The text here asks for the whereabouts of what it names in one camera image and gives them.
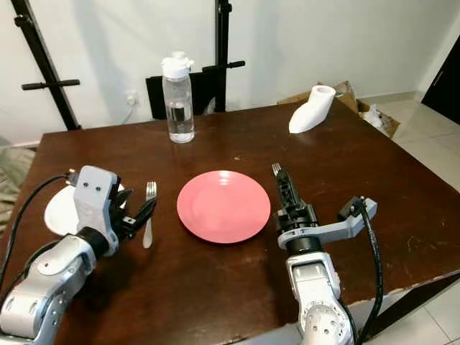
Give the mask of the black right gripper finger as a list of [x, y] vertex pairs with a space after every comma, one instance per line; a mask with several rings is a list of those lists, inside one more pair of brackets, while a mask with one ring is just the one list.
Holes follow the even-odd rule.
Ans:
[[276, 183], [278, 185], [278, 191], [280, 194], [280, 206], [282, 206], [282, 209], [285, 209], [283, 208], [283, 174], [279, 178], [275, 178], [275, 179], [276, 179]]
[[290, 175], [283, 171], [283, 208], [285, 209], [305, 209], [306, 202], [301, 198], [296, 190]]

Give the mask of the pink round plate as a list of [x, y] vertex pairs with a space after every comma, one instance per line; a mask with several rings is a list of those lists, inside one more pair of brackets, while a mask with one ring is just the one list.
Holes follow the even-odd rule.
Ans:
[[230, 170], [191, 178], [177, 198], [181, 223], [198, 239], [236, 244], [252, 239], [272, 210], [265, 188], [248, 175]]

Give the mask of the white round plate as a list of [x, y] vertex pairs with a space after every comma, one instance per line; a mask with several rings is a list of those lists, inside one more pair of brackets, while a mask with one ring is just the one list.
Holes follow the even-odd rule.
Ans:
[[78, 233], [78, 213], [76, 213], [73, 193], [75, 188], [67, 185], [53, 196], [44, 211], [44, 224], [54, 234]]

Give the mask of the crumpled white plastic wrap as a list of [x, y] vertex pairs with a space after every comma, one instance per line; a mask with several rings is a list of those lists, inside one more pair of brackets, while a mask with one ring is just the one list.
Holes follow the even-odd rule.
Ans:
[[378, 111], [377, 104], [359, 103], [359, 115], [382, 134], [392, 136], [392, 120], [385, 113]]

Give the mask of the brown cardboard box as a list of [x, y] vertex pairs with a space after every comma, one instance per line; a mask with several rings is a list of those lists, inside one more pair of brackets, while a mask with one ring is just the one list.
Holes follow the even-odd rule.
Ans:
[[334, 101], [342, 102], [359, 118], [389, 138], [393, 137], [400, 125], [400, 122], [378, 111], [377, 104], [368, 106], [359, 102], [355, 98], [354, 89], [349, 85], [348, 80], [336, 83], [334, 86], [317, 83], [308, 92], [288, 96], [288, 98], [278, 101], [277, 104], [303, 103], [293, 112], [288, 124], [290, 134], [302, 134], [302, 132], [307, 132], [309, 129], [322, 124], [328, 118]]

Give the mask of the clear water bottle white lid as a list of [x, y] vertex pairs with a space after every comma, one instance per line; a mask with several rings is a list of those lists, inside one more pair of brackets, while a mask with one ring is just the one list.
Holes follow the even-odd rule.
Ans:
[[165, 118], [172, 142], [190, 142], [195, 135], [193, 89], [190, 70], [193, 60], [177, 50], [161, 62]]

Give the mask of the olive green cloth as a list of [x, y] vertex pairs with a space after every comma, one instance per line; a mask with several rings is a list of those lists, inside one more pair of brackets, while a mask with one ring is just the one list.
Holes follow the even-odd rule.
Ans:
[[0, 154], [0, 229], [10, 222], [14, 204], [27, 171], [35, 159], [36, 149], [10, 147]]

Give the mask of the black upright stand pole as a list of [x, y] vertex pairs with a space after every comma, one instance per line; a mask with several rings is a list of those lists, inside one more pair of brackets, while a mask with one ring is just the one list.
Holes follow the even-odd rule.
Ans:
[[203, 67], [203, 72], [211, 78], [211, 88], [214, 91], [214, 111], [225, 112], [227, 70], [243, 67], [244, 60], [236, 62], [228, 60], [232, 4], [229, 0], [214, 1], [216, 1], [216, 62], [214, 65]]

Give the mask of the black slanted stand leg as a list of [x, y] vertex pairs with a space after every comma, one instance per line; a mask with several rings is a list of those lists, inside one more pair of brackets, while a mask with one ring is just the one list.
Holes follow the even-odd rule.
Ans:
[[21, 86], [22, 90], [48, 88], [67, 131], [82, 129], [75, 115], [73, 115], [72, 106], [65, 95], [66, 86], [79, 86], [80, 81], [78, 79], [62, 80], [59, 78], [52, 59], [50, 59], [42, 33], [40, 33], [37, 26], [37, 20], [35, 19], [29, 0], [10, 1], [14, 10], [14, 25], [20, 28], [37, 68], [39, 68], [43, 77], [43, 80], [40, 82], [23, 83]]

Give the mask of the dark door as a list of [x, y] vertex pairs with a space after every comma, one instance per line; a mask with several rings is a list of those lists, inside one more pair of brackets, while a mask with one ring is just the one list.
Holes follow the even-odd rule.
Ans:
[[451, 47], [421, 103], [460, 125], [460, 37]]

